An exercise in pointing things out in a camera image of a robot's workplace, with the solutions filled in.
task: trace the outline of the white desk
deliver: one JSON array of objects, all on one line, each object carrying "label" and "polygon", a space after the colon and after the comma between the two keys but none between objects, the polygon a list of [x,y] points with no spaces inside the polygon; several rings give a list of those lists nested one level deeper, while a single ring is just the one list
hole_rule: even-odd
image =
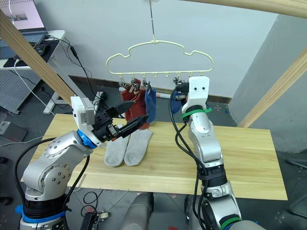
[{"label": "white desk", "polygon": [[[48,31],[48,35],[54,36],[55,38],[59,38],[59,39],[64,39],[65,36],[65,31],[64,30],[50,30]],[[60,65],[57,63],[56,57],[55,57],[55,53],[56,50],[59,48],[59,46],[57,46],[49,60],[48,60],[48,64],[53,68],[53,70],[58,73],[58,75],[63,79],[63,81],[74,91],[74,93],[80,97],[85,97],[85,95],[83,94],[83,92],[78,88],[78,86],[71,80],[71,78],[68,76],[67,73],[65,73],[62,68],[60,67]],[[13,70],[14,71],[14,67],[3,67],[4,64],[7,62],[6,60],[0,60],[0,70]],[[31,70],[31,68],[29,66],[20,66],[20,67],[16,67],[17,71],[18,70]],[[52,95],[52,100],[50,99],[50,101],[48,102],[47,106],[48,108],[50,108],[51,110],[54,108],[54,106],[56,104],[67,104],[64,100],[59,100],[59,95],[54,92]],[[44,109],[44,113],[45,114],[50,114],[50,110],[47,107]]]}]

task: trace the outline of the wooden table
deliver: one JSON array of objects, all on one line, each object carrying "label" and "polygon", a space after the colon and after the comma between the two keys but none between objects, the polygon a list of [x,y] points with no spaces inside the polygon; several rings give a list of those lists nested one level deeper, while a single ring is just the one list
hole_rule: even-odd
[{"label": "wooden table", "polygon": [[[123,119],[114,119],[115,124]],[[56,114],[43,139],[58,137],[77,126],[71,115]],[[153,122],[153,131],[144,159],[138,166],[124,163],[116,168],[104,164],[106,148],[97,148],[84,173],[80,187],[120,189],[177,194],[193,194],[196,166],[194,160],[175,144],[175,130],[169,122]],[[188,141],[188,129],[183,132]],[[224,156],[227,178],[236,197],[287,200],[283,178],[269,130],[215,126]],[[40,145],[32,161],[43,152]],[[71,186],[84,165],[73,171]]]}]

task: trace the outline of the clothes hanger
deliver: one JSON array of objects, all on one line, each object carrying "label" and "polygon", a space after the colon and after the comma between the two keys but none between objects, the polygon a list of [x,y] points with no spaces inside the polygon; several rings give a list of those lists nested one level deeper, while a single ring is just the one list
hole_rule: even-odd
[{"label": "clothes hanger", "polygon": [[[136,44],[136,45],[133,45],[133,46],[129,47],[128,48],[128,55],[123,55],[122,53],[117,53],[117,54],[114,54],[114,55],[110,56],[107,59],[107,61],[106,61],[106,68],[107,68],[107,70],[110,73],[112,73],[112,74],[118,75],[121,79],[123,78],[124,75],[131,75],[132,80],[134,79],[134,75],[137,75],[137,74],[143,75],[143,77],[145,79],[146,75],[148,75],[148,74],[153,74],[153,76],[156,78],[158,76],[158,74],[165,74],[166,77],[169,77],[169,75],[171,73],[175,73],[175,74],[177,74],[177,76],[179,78],[181,73],[188,73],[189,77],[191,77],[193,73],[199,73],[201,76],[204,76],[205,72],[211,71],[213,69],[214,61],[213,61],[212,57],[209,54],[204,53],[202,51],[198,51],[198,50],[193,50],[192,52],[188,53],[188,52],[186,52],[185,47],[183,45],[179,44],[179,43],[170,42],[170,41],[163,41],[163,40],[156,40],[155,34],[154,34],[154,25],[153,25],[154,24],[154,20],[153,20],[153,12],[152,12],[151,0],[149,0],[149,5],[150,5],[153,37],[154,37],[153,40],[150,41],[150,42],[143,42],[143,43],[139,43],[139,44]],[[109,68],[110,60],[116,58],[117,56],[122,56],[123,58],[129,58],[131,56],[131,50],[132,49],[134,49],[136,47],[139,47],[139,46],[145,46],[145,45],[151,45],[151,44],[156,45],[156,44],[159,44],[159,43],[165,43],[165,44],[170,44],[170,45],[178,46],[178,47],[182,48],[183,54],[188,55],[188,56],[192,56],[194,53],[198,53],[198,54],[201,54],[203,56],[206,56],[211,61],[211,68],[210,69],[206,69],[206,70],[177,70],[177,71],[153,71],[153,72],[113,72]]]}]

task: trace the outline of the sock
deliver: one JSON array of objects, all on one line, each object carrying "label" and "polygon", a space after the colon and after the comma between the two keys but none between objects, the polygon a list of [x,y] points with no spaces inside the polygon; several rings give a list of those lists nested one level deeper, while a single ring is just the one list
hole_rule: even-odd
[{"label": "sock", "polygon": [[[132,101],[132,99],[135,97],[135,94],[130,92],[130,89],[133,89],[133,87],[130,87],[128,90],[124,90],[120,92],[121,99],[123,101]],[[130,110],[125,112],[125,119],[126,121],[130,121],[132,119]]]},{"label": "sock", "polygon": [[136,130],[131,134],[124,158],[126,165],[134,166],[141,162],[152,134],[148,129]]},{"label": "sock", "polygon": [[153,89],[149,85],[149,89],[145,92],[146,113],[149,115],[147,122],[151,123],[155,119],[157,102],[157,89]]},{"label": "sock", "polygon": [[108,142],[105,154],[105,164],[107,166],[116,167],[123,162],[129,137],[130,135],[125,138],[119,137],[115,141]]},{"label": "sock", "polygon": [[178,92],[175,91],[173,94],[173,101],[172,101],[172,113],[176,114],[179,112],[179,110],[181,109],[181,101],[176,101],[176,96],[178,96]]},{"label": "sock", "polygon": [[[130,108],[131,118],[146,115],[145,90],[139,90],[138,94],[132,99],[135,104]],[[149,123],[145,123],[140,129],[147,129]]]}]

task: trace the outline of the desk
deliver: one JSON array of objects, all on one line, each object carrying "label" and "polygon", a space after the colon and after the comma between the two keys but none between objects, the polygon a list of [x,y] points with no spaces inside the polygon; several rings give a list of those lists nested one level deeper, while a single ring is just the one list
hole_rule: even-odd
[{"label": "desk", "polygon": [[[59,39],[64,39],[64,35],[65,35],[65,31],[64,30],[51,30],[47,32],[48,35],[54,36],[56,38]],[[59,46],[57,46],[54,51],[52,52],[49,60],[48,60],[48,64],[53,68],[53,70],[58,73],[60,75],[60,77],[65,81],[65,83],[75,92],[76,95],[80,96],[80,97],[85,97],[85,95],[83,94],[83,92],[78,88],[78,86],[70,79],[70,77],[68,76],[67,73],[64,73],[61,70],[61,67],[59,66],[59,64],[56,61],[55,58],[55,53],[56,50],[59,48]],[[4,64],[7,62],[7,59],[5,60],[0,60],[0,71],[3,70],[12,70],[14,71],[14,67],[4,67]],[[20,71],[21,76],[26,76],[28,78],[30,78],[31,80],[34,81],[34,83],[38,83],[39,82],[39,77],[33,72],[31,71],[31,68],[29,66],[20,66],[20,67],[16,67],[17,71]],[[3,78],[3,82],[9,81],[9,79],[4,79],[4,73],[1,74],[1,78]],[[15,81],[16,78],[12,77],[12,86],[13,89],[14,87],[16,87],[16,83],[19,85],[22,85],[20,87],[20,89],[16,89],[15,91],[8,91],[6,94],[11,94],[10,97],[7,98],[7,100],[9,102],[14,103],[14,106],[8,106],[6,109],[10,110],[12,113],[18,114],[19,111],[17,110],[17,108],[22,104],[22,102],[26,99],[26,97],[30,94],[30,91],[26,88],[26,86],[23,85],[23,83],[20,81]],[[35,87],[35,85],[32,84],[28,84],[28,86],[30,87],[30,89],[33,90],[33,88]],[[54,92],[54,94],[52,95],[52,99],[50,99],[50,101],[48,102],[47,106],[48,108],[50,108],[51,110],[54,108],[55,104],[67,104],[64,100],[58,100],[59,99],[59,95]],[[44,113],[46,114],[50,114],[50,110],[47,107],[44,110]]]},{"label": "desk", "polygon": [[[125,122],[119,118],[113,121],[115,124]],[[43,139],[58,137],[76,129],[71,115],[56,114]],[[106,148],[97,148],[91,154],[90,163],[80,180],[81,187],[193,194],[195,162],[176,146],[172,124],[153,122],[149,129],[153,135],[140,165],[108,167],[104,164]],[[215,126],[215,134],[220,141],[227,178],[236,197],[287,200],[269,130]],[[187,128],[182,135],[188,140]],[[40,157],[46,145],[37,148],[31,161]],[[73,171],[69,186],[84,162]]]}]

